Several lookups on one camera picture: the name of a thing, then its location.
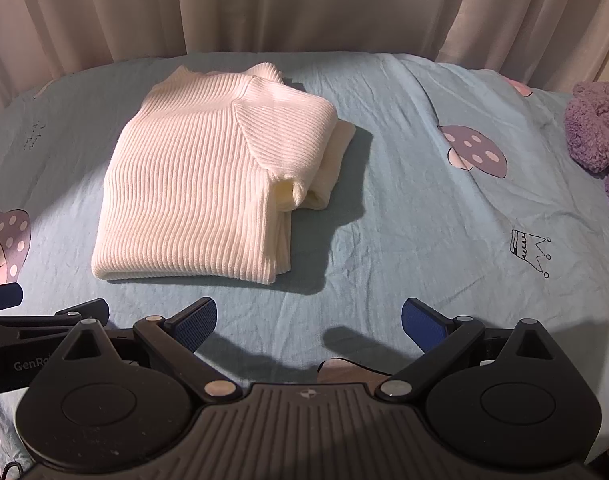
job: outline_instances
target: crosshair logo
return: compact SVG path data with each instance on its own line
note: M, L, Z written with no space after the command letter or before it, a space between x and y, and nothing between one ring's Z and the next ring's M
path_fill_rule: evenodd
M304 397L305 399L313 399L313 397L316 395L318 395L318 392L312 390L311 388L307 388L306 390L302 390L300 392L300 396Z

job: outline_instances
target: beige curtain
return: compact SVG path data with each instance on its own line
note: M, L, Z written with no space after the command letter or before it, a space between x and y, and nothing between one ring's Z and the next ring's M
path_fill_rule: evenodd
M565 90L609 78L609 0L0 0L0 109L67 73L196 50L407 52Z

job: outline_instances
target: triangular cutout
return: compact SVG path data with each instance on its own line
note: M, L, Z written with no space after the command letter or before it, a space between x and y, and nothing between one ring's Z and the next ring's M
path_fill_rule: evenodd
M89 357L100 357L98 343L93 336L93 332L86 330L82 332L65 357L67 361L86 359Z
M534 359L553 359L535 330L527 330L525 332L516 355L532 357Z

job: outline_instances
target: bed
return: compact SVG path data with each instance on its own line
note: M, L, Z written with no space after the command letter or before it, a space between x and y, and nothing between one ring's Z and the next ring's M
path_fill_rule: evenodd
M293 214L291 272L271 286L94 278L104 173L143 97L181 64L242 71L261 61L357 127L328 208ZM410 296L489 326L534 317L598 396L592 458L609 445L609 202L567 153L568 99L390 54L190 54L63 77L0 115L0 212L26 211L31 228L25 299L9 313L100 297L110 323L127 327L211 296L218 325L198 353L243 384L314 382L332 356L396 371L420 354L400 325ZM471 164L453 150L466 142ZM0 395L3 464L28 461L13 427L21 395Z

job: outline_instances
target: polka dot mushroom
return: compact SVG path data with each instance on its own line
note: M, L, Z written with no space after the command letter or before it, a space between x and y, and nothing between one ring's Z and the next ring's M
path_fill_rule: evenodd
M31 242L28 213L22 209L0 212L0 285L18 281Z
M456 168L470 170L475 166L498 178L505 178L507 174L507 159L498 146L482 133L467 126L439 126L445 139L453 148L455 154L449 150L448 158Z

